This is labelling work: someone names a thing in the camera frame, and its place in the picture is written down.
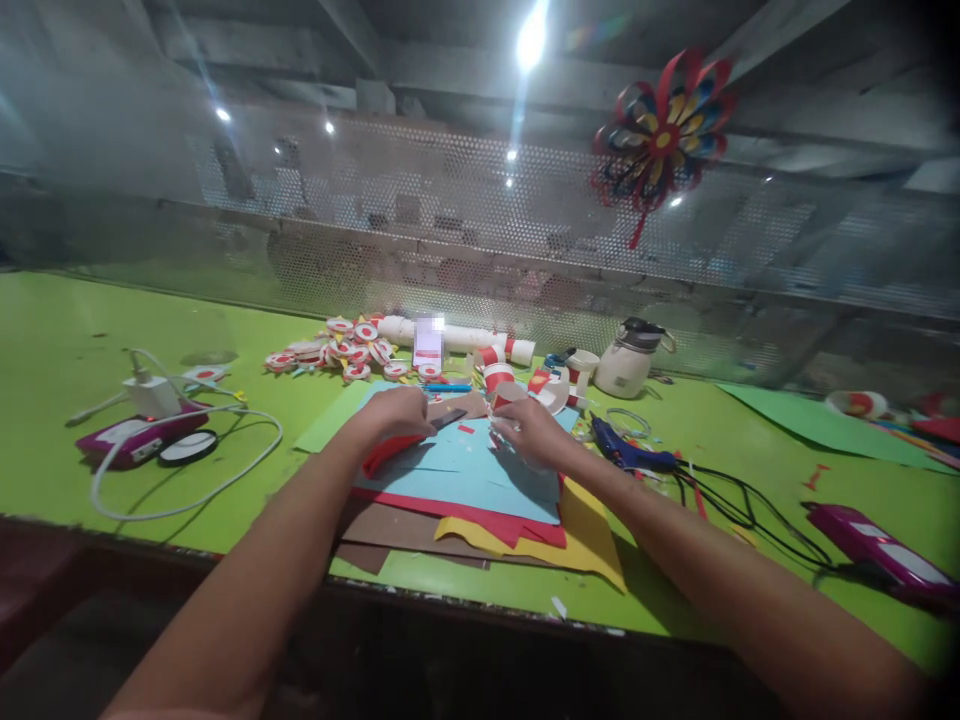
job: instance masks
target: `ceiling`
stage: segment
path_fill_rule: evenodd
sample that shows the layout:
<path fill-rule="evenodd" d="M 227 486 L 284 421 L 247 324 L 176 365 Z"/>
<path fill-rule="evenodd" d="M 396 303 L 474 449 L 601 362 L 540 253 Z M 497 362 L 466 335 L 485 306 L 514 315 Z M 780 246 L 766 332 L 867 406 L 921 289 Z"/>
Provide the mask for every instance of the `ceiling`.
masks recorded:
<path fill-rule="evenodd" d="M 61 13 L 73 7 L 68 0 L 34 4 L 41 16 L 52 6 Z M 97 12 L 139 13 L 160 62 L 198 74 L 202 67 L 227 95 L 396 112 L 506 137 L 520 86 L 514 46 L 532 6 L 102 0 Z M 737 61 L 731 89 L 740 104 L 727 127 L 725 162 L 899 184 L 913 179 L 922 189 L 956 191 L 956 181 L 944 180 L 960 175 L 949 170 L 960 157 L 954 100 L 937 81 L 923 29 L 894 7 L 906 5 L 551 0 L 523 138 L 587 147 L 620 90 L 636 80 L 656 82 L 670 58 L 698 47 L 711 59 Z M 108 25 L 120 34 L 119 21 Z M 106 30 L 98 31 L 102 43 Z M 931 163 L 948 170 L 921 172 Z"/>

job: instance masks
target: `floor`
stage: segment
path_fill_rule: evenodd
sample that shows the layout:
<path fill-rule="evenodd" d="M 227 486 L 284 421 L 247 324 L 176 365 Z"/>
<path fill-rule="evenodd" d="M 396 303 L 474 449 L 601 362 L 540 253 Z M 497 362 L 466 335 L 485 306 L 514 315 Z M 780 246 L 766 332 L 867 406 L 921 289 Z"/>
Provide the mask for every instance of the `floor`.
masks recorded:
<path fill-rule="evenodd" d="M 95 718 L 178 601 L 102 593 L 0 678 L 0 717 Z M 322 593 L 291 639 L 267 718 L 782 716 L 725 652 L 522 632 Z"/>

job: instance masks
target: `scissors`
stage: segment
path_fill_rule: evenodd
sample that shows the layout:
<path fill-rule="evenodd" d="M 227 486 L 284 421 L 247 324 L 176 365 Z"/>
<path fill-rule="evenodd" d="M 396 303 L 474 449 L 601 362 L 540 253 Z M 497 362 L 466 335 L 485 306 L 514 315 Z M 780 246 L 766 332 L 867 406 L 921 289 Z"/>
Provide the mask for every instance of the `scissors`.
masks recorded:
<path fill-rule="evenodd" d="M 456 410 L 451 410 L 445 415 L 441 415 L 435 420 L 431 420 L 430 424 L 436 428 L 437 432 L 440 432 L 442 428 L 445 428 L 450 423 L 456 422 L 466 414 L 466 410 L 457 408 Z M 394 455 L 399 455 L 404 450 L 419 445 L 426 439 L 426 435 L 404 435 L 403 437 L 393 437 L 388 440 L 384 440 L 370 452 L 370 455 L 367 456 L 367 459 L 363 463 L 363 474 L 368 480 L 373 480 L 373 476 L 377 474 L 377 470 L 380 469 L 380 466 L 383 465 L 383 463 L 392 458 Z"/>

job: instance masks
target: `blue glue gun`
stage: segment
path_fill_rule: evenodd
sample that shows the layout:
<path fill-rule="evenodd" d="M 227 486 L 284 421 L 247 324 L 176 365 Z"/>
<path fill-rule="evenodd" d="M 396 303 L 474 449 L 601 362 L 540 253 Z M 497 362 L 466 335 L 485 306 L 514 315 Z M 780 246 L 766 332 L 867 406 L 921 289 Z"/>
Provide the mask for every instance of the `blue glue gun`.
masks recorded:
<path fill-rule="evenodd" d="M 677 459 L 668 452 L 648 452 L 635 448 L 621 438 L 610 427 L 593 413 L 590 413 L 590 426 L 597 438 L 597 447 L 603 456 L 618 468 L 647 468 L 654 472 L 673 472 L 677 469 Z"/>

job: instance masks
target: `green table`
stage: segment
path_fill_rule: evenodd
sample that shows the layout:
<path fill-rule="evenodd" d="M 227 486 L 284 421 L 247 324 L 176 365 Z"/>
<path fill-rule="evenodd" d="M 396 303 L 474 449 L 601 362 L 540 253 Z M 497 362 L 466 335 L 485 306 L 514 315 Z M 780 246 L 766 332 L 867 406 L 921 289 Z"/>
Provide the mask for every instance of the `green table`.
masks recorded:
<path fill-rule="evenodd" d="M 263 358 L 294 339 L 312 337 L 315 319 L 207 303 L 63 277 L 16 273 L 0 277 L 5 309 L 0 329 L 0 396 L 6 418 L 0 437 L 3 481 L 0 513 L 62 526 L 226 553 L 243 535 L 265 500 L 296 471 L 305 456 L 293 442 L 342 389 L 337 376 L 274 377 Z M 284 426 L 280 447 L 254 471 L 199 511 L 141 523 L 117 523 L 90 505 L 91 471 L 73 443 L 123 419 L 130 406 L 110 408 L 90 421 L 65 428 L 74 413 L 118 391 L 128 376 L 121 349 L 142 347 L 168 369 L 198 350 L 234 350 L 238 358 L 224 381 L 243 390 L 251 407 L 276 416 Z M 645 395 L 616 401 L 591 388 L 605 406 L 627 407 L 646 417 L 664 449 L 722 469 L 762 489 L 798 527 L 841 560 L 832 544 L 809 526 L 798 502 L 813 499 L 802 483 L 817 463 L 829 465 L 815 499 L 853 505 L 948 572 L 957 574 L 955 476 L 900 467 L 808 447 L 713 385 L 677 380 L 653 384 L 660 399 Z M 225 402 L 218 396 L 214 403 Z M 226 431 L 227 413 L 210 426 Z M 188 504 L 242 469 L 273 437 L 274 429 L 244 419 L 225 438 L 214 459 L 180 470 L 156 463 L 112 473 L 103 498 L 124 512 L 156 512 Z M 716 518 L 721 527 L 729 526 Z M 379 576 L 334 560 L 331 576 L 378 584 L 390 593 L 407 589 L 419 597 L 444 596 L 507 611 L 545 616 L 561 598 L 570 620 L 638 633 L 721 642 L 683 597 L 642 553 L 623 526 L 611 518 L 630 588 L 621 595 L 604 580 L 561 569 L 494 563 L 489 571 L 461 567 L 412 552 L 394 551 Z M 809 572 L 761 541 L 761 552 L 798 574 Z M 877 592 L 827 579 L 823 591 L 925 667 L 934 667 L 947 642 L 946 626 L 927 613 Z"/>

